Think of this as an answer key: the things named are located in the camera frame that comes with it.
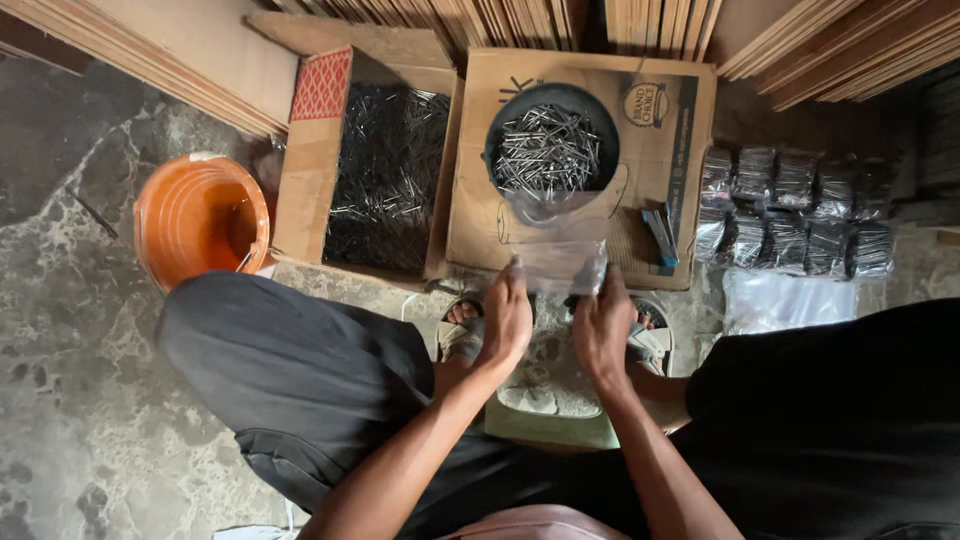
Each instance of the marble-patterned floor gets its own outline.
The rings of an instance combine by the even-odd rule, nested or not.
[[[0,61],[0,103],[0,538],[205,540],[219,528],[284,525],[283,499],[153,355],[162,298],[132,248],[131,203],[161,163],[206,150],[249,166],[256,149],[99,63],[76,78]],[[901,231],[897,264],[893,280],[862,288],[863,312],[960,295],[960,250],[934,245],[932,231]],[[402,316],[427,338],[452,298],[289,265],[275,279]],[[651,293],[677,329],[675,375],[692,372],[700,338],[721,330],[719,279],[698,267],[690,291]],[[558,308],[541,301],[543,313]]]

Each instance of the white plastic bag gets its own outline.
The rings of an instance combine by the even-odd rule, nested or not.
[[[728,270],[724,334],[828,325],[856,318],[856,283]]]

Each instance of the cardboard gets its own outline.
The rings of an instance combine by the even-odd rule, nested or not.
[[[512,244],[542,238],[521,224],[493,186],[481,155],[493,117],[518,91],[543,82],[571,83],[596,96],[620,135],[621,168],[600,197],[576,217],[607,216],[611,261],[630,288],[687,290],[699,210],[700,172],[710,141],[716,74],[710,64],[555,51],[471,49],[460,149],[450,208],[447,259],[499,270]],[[667,202],[680,264],[659,266],[656,240],[642,209]]]
[[[260,13],[249,22],[291,50],[311,55],[300,67],[290,114],[271,254],[278,260],[411,290],[420,290],[426,281],[444,277],[448,271],[444,257],[446,224],[464,81],[457,76],[433,33],[285,13]],[[422,272],[323,260],[327,216],[337,182],[343,115],[352,82],[405,83],[450,96],[444,156]]]

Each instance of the person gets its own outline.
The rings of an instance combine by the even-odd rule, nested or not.
[[[959,307],[724,337],[667,379],[631,360],[636,309],[611,268],[573,335],[621,449],[583,454],[469,426],[530,340],[517,260],[482,319],[453,309],[473,331],[436,366],[409,323],[227,272],[169,295],[156,344],[253,470],[312,512],[300,538],[946,539],[960,538]],[[665,436],[654,405],[685,425]]]

